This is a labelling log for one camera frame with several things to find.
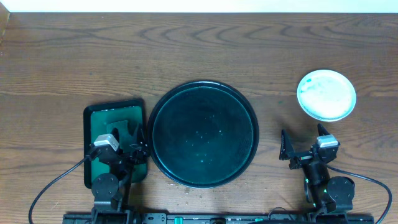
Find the black rectangular water tray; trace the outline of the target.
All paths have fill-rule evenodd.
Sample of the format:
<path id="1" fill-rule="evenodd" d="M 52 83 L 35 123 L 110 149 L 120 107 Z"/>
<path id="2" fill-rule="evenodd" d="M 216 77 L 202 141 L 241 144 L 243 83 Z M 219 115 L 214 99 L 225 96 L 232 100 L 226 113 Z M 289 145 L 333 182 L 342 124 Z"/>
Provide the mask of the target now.
<path id="1" fill-rule="evenodd" d="M 136 126 L 142 124 L 145 135 L 145 118 L 143 99 L 103 103 L 86 107 L 83 112 L 84 154 L 90 151 L 90 144 L 99 135 L 109 134 L 106 131 L 106 125 L 109 123 L 128 120 L 133 133 Z M 147 164 L 140 164 L 134 168 L 132 183 L 143 181 L 147 175 Z M 85 186 L 91 189 L 94 179 L 100 174 L 107 172 L 109 172 L 109 165 L 101 163 L 98 158 L 92 162 L 86 161 L 84 163 Z"/>

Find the green scrubbing sponge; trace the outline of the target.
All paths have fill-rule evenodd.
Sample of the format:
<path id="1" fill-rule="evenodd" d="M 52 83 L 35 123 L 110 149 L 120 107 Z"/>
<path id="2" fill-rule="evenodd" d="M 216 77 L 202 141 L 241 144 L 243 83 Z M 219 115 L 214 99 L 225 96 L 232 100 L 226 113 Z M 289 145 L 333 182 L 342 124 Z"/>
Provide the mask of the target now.
<path id="1" fill-rule="evenodd" d="M 106 131 L 111 133 L 113 128 L 119 130 L 119 147 L 123 152 L 129 152 L 133 144 L 133 131 L 128 120 L 117 121 L 106 125 Z"/>

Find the mint green plate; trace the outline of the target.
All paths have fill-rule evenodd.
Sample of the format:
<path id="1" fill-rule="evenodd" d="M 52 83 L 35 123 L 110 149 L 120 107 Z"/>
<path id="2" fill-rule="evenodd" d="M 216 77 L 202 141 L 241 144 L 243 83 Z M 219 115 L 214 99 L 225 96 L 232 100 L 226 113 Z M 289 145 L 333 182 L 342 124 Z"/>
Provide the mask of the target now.
<path id="1" fill-rule="evenodd" d="M 314 70 L 299 82 L 297 100 L 309 116 L 334 122 L 354 110 L 356 91 L 344 75 L 333 70 Z"/>

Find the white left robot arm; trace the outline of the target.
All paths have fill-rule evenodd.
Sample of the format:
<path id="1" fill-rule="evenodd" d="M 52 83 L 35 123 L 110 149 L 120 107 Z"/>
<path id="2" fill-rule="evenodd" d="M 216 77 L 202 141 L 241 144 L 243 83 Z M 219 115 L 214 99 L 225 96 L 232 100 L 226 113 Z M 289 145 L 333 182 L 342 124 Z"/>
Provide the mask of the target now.
<path id="1" fill-rule="evenodd" d="M 94 206 L 87 223 L 141 224 L 142 215 L 129 205 L 128 199 L 135 166 L 145 164 L 149 150 L 144 139 L 143 125 L 138 124 L 131 135 L 130 152 L 120 144 L 120 132 L 113 128 L 90 144 L 86 157 L 109 165 L 109 172 L 97 176 L 91 184 Z"/>

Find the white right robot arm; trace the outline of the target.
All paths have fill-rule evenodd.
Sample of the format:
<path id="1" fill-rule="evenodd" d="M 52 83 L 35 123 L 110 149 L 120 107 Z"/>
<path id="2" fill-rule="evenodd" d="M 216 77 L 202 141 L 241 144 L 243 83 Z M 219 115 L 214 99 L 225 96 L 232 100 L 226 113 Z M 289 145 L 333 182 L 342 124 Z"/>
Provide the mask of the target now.
<path id="1" fill-rule="evenodd" d="M 321 124 L 318 137 L 308 151 L 296 152 L 286 130 L 281 131 L 279 159 L 289 161 L 289 169 L 302 169 L 305 195 L 314 206 L 307 214 L 313 223 L 348 223 L 346 212 L 353 209 L 355 184 L 343 176 L 331 177 L 327 165 L 336 159 L 340 142 Z"/>

